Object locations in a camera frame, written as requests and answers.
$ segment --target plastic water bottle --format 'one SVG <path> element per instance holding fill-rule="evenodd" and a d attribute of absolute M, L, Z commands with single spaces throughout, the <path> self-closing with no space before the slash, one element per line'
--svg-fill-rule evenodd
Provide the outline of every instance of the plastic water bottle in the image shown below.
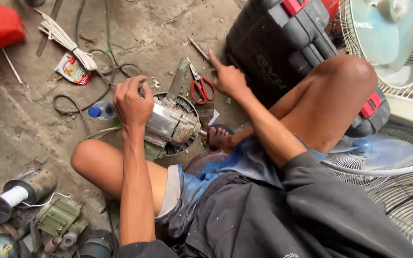
<path fill-rule="evenodd" d="M 116 116 L 112 109 L 112 101 L 99 101 L 89 108 L 89 116 L 99 120 L 110 120 Z"/>

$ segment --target green metal part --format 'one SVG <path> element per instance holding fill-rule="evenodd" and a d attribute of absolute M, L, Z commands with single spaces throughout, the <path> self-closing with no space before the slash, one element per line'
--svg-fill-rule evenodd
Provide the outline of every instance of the green metal part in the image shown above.
<path fill-rule="evenodd" d="M 71 197 L 56 196 L 36 215 L 37 226 L 51 236 L 62 236 L 66 232 L 79 235 L 90 222 L 82 213 L 83 206 L 83 202 Z"/>

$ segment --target man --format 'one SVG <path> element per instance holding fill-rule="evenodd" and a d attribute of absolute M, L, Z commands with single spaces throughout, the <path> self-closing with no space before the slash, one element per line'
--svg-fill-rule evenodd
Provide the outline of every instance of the man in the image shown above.
<path fill-rule="evenodd" d="M 252 124 L 234 135 L 209 130 L 210 143 L 230 153 L 216 173 L 198 179 L 178 165 L 145 161 L 143 134 L 154 105 L 145 76 L 116 87 L 123 153 L 87 140 L 72 156 L 79 174 L 121 200 L 118 257 L 178 257 L 155 239 L 156 221 L 167 223 L 172 237 L 186 236 L 185 257 L 413 258 L 412 244 L 360 187 L 318 164 L 377 85 L 366 60 L 324 61 L 267 110 L 239 70 L 211 50 L 210 58 L 215 87 Z"/>

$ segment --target snack wrapper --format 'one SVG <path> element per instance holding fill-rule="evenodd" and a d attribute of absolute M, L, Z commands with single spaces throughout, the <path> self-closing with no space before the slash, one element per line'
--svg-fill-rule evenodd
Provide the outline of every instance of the snack wrapper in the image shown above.
<path fill-rule="evenodd" d="M 80 85 L 86 85 L 92 76 L 92 72 L 85 70 L 81 62 L 72 53 L 68 52 L 65 53 L 60 63 L 55 67 L 55 71 L 68 81 Z"/>

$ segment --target concrete floor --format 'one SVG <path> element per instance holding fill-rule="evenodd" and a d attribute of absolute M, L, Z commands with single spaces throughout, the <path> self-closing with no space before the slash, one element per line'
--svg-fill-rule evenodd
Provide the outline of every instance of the concrete floor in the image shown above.
<path fill-rule="evenodd" d="M 55 0 L 46 0 L 40 8 L 50 14 Z M 119 62 L 138 65 L 143 73 L 155 77 L 161 88 L 153 93 L 168 90 L 172 76 L 183 57 L 189 57 L 198 72 L 211 79 L 210 69 L 187 43 L 193 35 L 204 50 L 212 48 L 221 53 L 226 34 L 243 8 L 244 0 L 110 0 L 112 43 Z M 80 117 L 57 113 L 52 98 L 57 94 L 72 96 L 84 106 L 100 95 L 105 84 L 93 78 L 88 85 L 73 85 L 62 79 L 55 83 L 55 66 L 65 50 L 55 42 L 49 42 L 41 57 L 37 57 L 39 41 L 43 35 L 38 30 L 41 17 L 22 0 L 0 0 L 1 4 L 17 10 L 26 26 L 26 43 L 6 47 L 6 51 L 18 71 L 23 85 L 17 82 L 9 64 L 0 50 L 0 189 L 17 174 L 32 167 L 36 157 L 45 161 L 44 167 L 58 178 L 57 191 L 72 194 L 85 201 L 85 214 L 93 227 L 107 228 L 100 191 L 77 175 L 69 159 L 86 134 Z M 64 1 L 57 18 L 58 24 L 70 35 L 74 25 L 79 1 Z M 92 37 L 97 44 L 89 47 L 103 49 L 106 46 L 105 4 L 103 0 L 87 0 L 79 24 L 79 31 Z M 81 40 L 80 47 L 87 50 Z M 101 69 L 110 67 L 101 54 L 94 56 Z M 123 80 L 118 75 L 116 81 Z M 111 99 L 112 92 L 105 99 Z M 216 94 L 215 109 L 221 116 L 217 122 L 236 128 L 246 121 L 242 110 L 234 101 L 226 103 L 226 96 Z M 68 101 L 59 101 L 63 108 L 72 106 Z M 110 123 L 85 117 L 91 131 L 110 127 Z M 107 136 L 105 141 L 121 146 L 120 134 Z M 159 160 L 162 166 L 182 163 L 184 166 L 202 150 L 199 139 L 189 154 Z"/>

